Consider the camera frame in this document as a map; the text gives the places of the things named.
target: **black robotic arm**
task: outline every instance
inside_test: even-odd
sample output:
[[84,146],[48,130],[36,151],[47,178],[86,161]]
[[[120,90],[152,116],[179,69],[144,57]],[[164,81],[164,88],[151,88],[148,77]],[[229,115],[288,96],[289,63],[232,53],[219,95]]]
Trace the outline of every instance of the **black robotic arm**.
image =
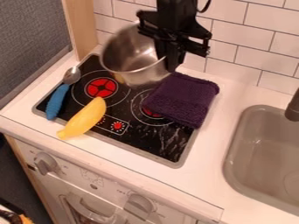
[[[196,20],[198,0],[157,0],[157,11],[137,12],[140,19],[139,32],[155,40],[157,57],[166,56],[166,68],[174,72],[184,62],[186,52],[206,57],[212,34]],[[189,38],[202,39],[202,43]]]

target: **wooden panel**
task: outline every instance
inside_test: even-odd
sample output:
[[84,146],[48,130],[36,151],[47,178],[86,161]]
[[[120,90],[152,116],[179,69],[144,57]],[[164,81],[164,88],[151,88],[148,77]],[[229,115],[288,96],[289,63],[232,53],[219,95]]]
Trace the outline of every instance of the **wooden panel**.
[[24,161],[23,157],[22,157],[22,154],[20,153],[20,149],[18,148],[15,140],[13,137],[11,136],[7,136],[7,135],[4,135],[7,142],[9,143],[10,147],[12,148],[18,162],[21,164],[24,172],[26,173],[28,179],[30,180],[31,184],[33,185],[36,193],[38,194],[40,200],[42,201],[42,203],[44,204],[45,206],[45,210],[49,213],[52,221],[54,222],[54,224],[58,224],[59,222],[54,218],[54,215],[52,214],[52,210],[51,208],[48,206],[48,204],[46,203],[46,200],[41,192],[41,190],[39,190],[39,187],[38,187],[38,184],[36,183],[33,175],[30,173],[30,171],[28,170],[27,168],[27,163]]
[[98,44],[93,0],[62,0],[66,23],[76,53],[77,60],[82,60]]

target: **faucet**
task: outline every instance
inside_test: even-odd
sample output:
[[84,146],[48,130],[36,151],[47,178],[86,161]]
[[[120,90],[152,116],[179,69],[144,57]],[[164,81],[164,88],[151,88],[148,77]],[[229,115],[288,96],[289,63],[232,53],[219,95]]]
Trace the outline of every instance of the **faucet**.
[[294,94],[284,115],[292,122],[299,122],[299,88]]

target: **toy stove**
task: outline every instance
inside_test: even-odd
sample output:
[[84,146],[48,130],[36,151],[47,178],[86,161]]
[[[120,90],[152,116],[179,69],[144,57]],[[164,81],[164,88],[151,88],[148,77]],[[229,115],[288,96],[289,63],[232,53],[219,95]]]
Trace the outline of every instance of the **toy stove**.
[[[94,97],[100,96],[106,101],[107,112],[88,135],[165,165],[182,164],[191,148],[193,129],[142,107],[155,85],[138,89],[122,85],[101,66],[98,55],[89,56],[79,69],[81,79],[66,94],[55,122],[66,123]],[[51,94],[36,106],[36,114],[45,117]]]

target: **black stovetop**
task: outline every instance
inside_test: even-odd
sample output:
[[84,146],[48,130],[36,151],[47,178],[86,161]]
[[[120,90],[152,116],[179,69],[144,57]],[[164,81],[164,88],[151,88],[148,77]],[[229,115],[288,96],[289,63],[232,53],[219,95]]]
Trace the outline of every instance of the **black stovetop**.
[[[58,118],[69,121],[95,96],[101,96],[107,112],[91,131],[173,163],[179,161],[193,129],[141,107],[155,86],[130,89],[122,85],[101,66],[97,55],[89,56],[79,69],[81,79],[67,92]],[[36,109],[45,112],[51,95]]]

